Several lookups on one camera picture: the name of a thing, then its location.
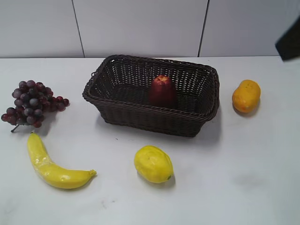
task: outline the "wicker basket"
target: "wicker basket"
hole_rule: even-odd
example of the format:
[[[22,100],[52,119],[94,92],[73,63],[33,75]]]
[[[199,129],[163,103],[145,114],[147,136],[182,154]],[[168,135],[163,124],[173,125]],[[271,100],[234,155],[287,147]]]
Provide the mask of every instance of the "wicker basket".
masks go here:
[[[151,82],[161,74],[175,84],[175,109],[149,104]],[[193,137],[217,114],[219,80],[216,70],[206,65],[112,55],[92,73],[82,95],[107,123]]]

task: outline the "white wall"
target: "white wall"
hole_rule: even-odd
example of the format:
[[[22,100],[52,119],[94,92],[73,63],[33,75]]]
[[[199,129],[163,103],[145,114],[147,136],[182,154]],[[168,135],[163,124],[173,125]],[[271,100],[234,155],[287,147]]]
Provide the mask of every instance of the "white wall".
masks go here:
[[[197,56],[207,0],[74,0],[86,57]]]
[[[83,57],[71,0],[0,0],[0,58]]]
[[[210,0],[200,56],[278,55],[300,0]]]
[[[74,0],[86,57],[197,56],[208,0]],[[300,0],[210,0],[200,56],[277,55]],[[72,0],[0,0],[0,58],[83,57]]]

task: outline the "purple grape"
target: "purple grape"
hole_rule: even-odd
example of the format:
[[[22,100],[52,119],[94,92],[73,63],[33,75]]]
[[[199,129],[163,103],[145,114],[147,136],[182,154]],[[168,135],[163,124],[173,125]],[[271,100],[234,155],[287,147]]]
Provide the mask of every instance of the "purple grape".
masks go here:
[[[23,105],[23,101],[20,100],[20,99],[16,99],[16,100],[15,100],[15,105],[16,105],[16,106],[22,106],[22,105]]]
[[[27,85],[21,85],[20,90],[21,90],[21,92],[26,93],[28,91],[28,86]]]
[[[31,105],[29,104],[29,102],[24,102],[23,103],[24,108],[30,108]]]
[[[37,90],[40,92],[45,92],[46,91],[46,87],[42,84],[40,84],[39,86],[37,86]]]
[[[31,95],[31,96],[36,96],[38,94],[38,90],[36,87],[33,87],[33,88],[29,88],[29,91],[28,93]]]
[[[24,115],[25,116],[30,116],[30,115],[32,115],[33,114],[33,109],[31,109],[31,108],[26,108],[26,109],[24,109]]]
[[[40,103],[42,103],[44,105],[47,102],[47,98],[45,96],[41,96],[41,97],[39,97],[39,101],[40,101]]]
[[[33,80],[27,81],[27,86],[28,86],[29,88],[32,88],[32,87],[34,87],[35,85],[36,85],[36,83],[35,83]]]
[[[50,102],[46,102],[44,105],[43,105],[43,112],[47,112],[50,110],[50,106],[51,106],[51,103]]]
[[[43,115],[43,111],[40,110],[40,109],[36,109],[34,111],[34,115],[37,116],[37,117],[41,117]]]
[[[15,116],[9,116],[9,117],[8,117],[8,122],[9,122],[11,125],[17,125]]]
[[[6,113],[6,114],[3,114],[3,115],[1,116],[1,120],[4,121],[4,122],[7,122],[7,121],[8,121],[8,117],[9,117],[9,115],[7,115],[7,113]]]
[[[46,95],[46,98],[49,102],[53,102],[53,97],[52,95]]]
[[[57,103],[56,104],[57,109],[62,112],[66,109],[65,105],[63,103]]]
[[[16,107],[15,107],[15,110],[16,110],[17,112],[23,112],[23,111],[24,111],[24,107],[23,107],[23,106],[16,106]]]
[[[57,96],[56,101],[57,102],[63,102],[64,98],[62,96]]]
[[[27,101],[29,101],[30,96],[29,96],[29,94],[24,93],[24,94],[21,94],[20,99],[21,99],[23,102],[27,102]]]
[[[40,128],[41,126],[42,126],[42,122],[41,121],[36,121],[34,124],[33,124],[33,126],[35,127],[35,128]]]
[[[34,107],[34,109],[40,109],[40,110],[42,110],[43,106],[42,106],[42,104],[38,104],[37,106]]]
[[[21,82],[19,82],[19,87],[20,87],[21,85],[27,85],[26,81],[21,81]]]
[[[37,106],[38,105],[38,99],[37,98],[32,98],[29,100],[29,104],[31,106]]]
[[[19,88],[15,89],[14,93],[13,93],[13,97],[14,98],[19,98],[21,96],[22,92]]]
[[[28,116],[26,121],[29,123],[29,124],[34,124],[34,122],[36,121],[37,119],[34,118],[33,116]]]
[[[24,118],[18,118],[17,121],[16,121],[16,123],[18,125],[24,125],[26,123],[26,119],[24,119]]]
[[[6,113],[9,115],[9,116],[12,116],[15,114],[15,109],[10,107],[6,110]]]
[[[52,92],[51,88],[46,87],[46,93],[47,93],[47,94],[51,94],[51,92]]]
[[[18,119],[18,118],[22,118],[23,117],[23,112],[16,112],[15,113],[15,117]]]
[[[37,93],[37,96],[40,98],[40,97],[44,96],[44,93],[42,93],[42,92],[39,91],[39,92]]]
[[[56,107],[56,104],[55,103],[52,103],[51,106],[50,106],[50,111],[51,112],[54,112],[57,110],[57,107]]]
[[[68,106],[70,104],[69,99],[67,99],[67,98],[65,98],[63,100],[63,102],[64,102],[65,106]]]

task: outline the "white table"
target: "white table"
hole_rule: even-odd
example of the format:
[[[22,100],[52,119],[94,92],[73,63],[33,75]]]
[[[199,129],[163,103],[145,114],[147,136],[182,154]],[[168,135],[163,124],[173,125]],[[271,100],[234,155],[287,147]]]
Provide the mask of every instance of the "white table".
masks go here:
[[[71,106],[36,129],[57,164],[95,169],[85,188],[55,189],[30,163],[30,127],[10,133],[0,122],[1,225],[299,225],[300,60],[279,57],[178,58],[215,67],[220,108],[195,138],[106,124],[82,91],[103,59],[1,59],[0,113],[13,105],[19,81],[51,87]],[[252,117],[232,108],[244,79],[257,81]],[[144,145],[171,157],[176,181],[150,185],[133,158]]]

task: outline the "apple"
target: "apple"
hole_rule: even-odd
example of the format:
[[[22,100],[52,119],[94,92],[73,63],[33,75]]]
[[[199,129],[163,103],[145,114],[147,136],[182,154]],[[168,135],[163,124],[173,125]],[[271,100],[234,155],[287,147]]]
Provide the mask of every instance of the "apple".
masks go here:
[[[150,86],[149,102],[153,106],[173,108],[176,104],[176,88],[170,77],[159,75]]]

